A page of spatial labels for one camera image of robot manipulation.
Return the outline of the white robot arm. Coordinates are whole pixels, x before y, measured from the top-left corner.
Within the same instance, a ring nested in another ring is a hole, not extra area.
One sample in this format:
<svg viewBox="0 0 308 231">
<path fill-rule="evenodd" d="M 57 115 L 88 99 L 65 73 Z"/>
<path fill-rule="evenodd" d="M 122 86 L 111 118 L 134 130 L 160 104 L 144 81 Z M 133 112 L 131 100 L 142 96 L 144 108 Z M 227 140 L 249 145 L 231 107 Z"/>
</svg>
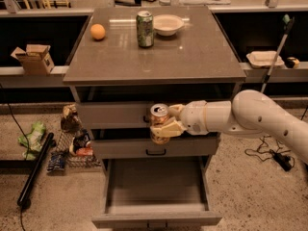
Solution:
<svg viewBox="0 0 308 231">
<path fill-rule="evenodd" d="M 151 107 L 151 133 L 159 138 L 210 132 L 260 138 L 270 135 L 283 142 L 308 164 L 308 123 L 291 115 L 257 90 L 244 90 L 231 101 L 193 101 L 186 105 Z"/>
</svg>

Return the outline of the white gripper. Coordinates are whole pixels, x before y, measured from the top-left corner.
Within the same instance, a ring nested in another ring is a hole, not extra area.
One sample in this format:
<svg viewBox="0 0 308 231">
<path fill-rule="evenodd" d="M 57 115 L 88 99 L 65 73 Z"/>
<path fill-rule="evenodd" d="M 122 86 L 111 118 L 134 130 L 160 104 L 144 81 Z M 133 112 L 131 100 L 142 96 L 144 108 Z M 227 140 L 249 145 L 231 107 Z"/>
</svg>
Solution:
<svg viewBox="0 0 308 231">
<path fill-rule="evenodd" d="M 163 124 L 152 125 L 151 132 L 162 138 L 172 138 L 182 135 L 187 131 L 191 135 L 207 135 L 208 130 L 205 122 L 205 108 L 207 102 L 204 100 L 193 101 L 184 106 L 175 104 L 168 107 L 168 112 L 175 117 L 168 119 Z"/>
</svg>

